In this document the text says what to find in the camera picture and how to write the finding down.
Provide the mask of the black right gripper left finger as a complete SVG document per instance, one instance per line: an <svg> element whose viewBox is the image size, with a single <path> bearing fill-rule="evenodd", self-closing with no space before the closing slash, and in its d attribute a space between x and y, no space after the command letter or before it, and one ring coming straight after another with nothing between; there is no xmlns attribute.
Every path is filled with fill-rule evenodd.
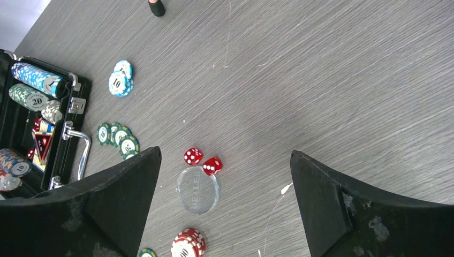
<svg viewBox="0 0 454 257"><path fill-rule="evenodd" d="M1 201L1 256L136 256L160 171L150 147L77 182Z"/></svg>

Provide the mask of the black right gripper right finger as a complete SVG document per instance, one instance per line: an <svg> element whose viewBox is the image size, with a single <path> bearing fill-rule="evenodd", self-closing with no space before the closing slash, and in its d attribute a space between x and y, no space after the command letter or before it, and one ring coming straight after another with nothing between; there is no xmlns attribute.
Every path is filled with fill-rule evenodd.
<svg viewBox="0 0 454 257"><path fill-rule="evenodd" d="M453 206L379 189L294 150L311 256L453 256Z"/></svg>

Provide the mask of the blue 10 chip stack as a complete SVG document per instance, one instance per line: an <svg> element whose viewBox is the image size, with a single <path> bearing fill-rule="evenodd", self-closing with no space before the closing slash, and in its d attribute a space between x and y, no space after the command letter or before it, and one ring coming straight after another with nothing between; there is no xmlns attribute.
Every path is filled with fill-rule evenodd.
<svg viewBox="0 0 454 257"><path fill-rule="evenodd" d="M108 89L113 96L126 97L133 89L133 66L127 60L119 60L108 80Z"/></svg>

